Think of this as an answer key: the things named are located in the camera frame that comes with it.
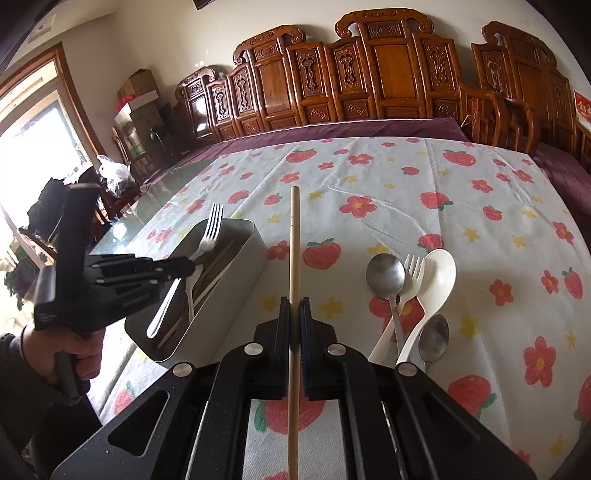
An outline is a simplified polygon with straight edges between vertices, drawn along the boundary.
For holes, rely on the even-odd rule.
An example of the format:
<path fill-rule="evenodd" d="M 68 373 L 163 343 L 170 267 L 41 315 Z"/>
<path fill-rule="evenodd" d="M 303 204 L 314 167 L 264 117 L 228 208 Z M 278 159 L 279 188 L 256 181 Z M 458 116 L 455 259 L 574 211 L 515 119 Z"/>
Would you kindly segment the person's left hand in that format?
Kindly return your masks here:
<path fill-rule="evenodd" d="M 57 383 L 55 356 L 65 352 L 77 359 L 76 374 L 81 380 L 91 380 L 100 373 L 105 330 L 82 338 L 65 328 L 36 330 L 27 326 L 21 345 L 28 365 L 49 384 Z"/>

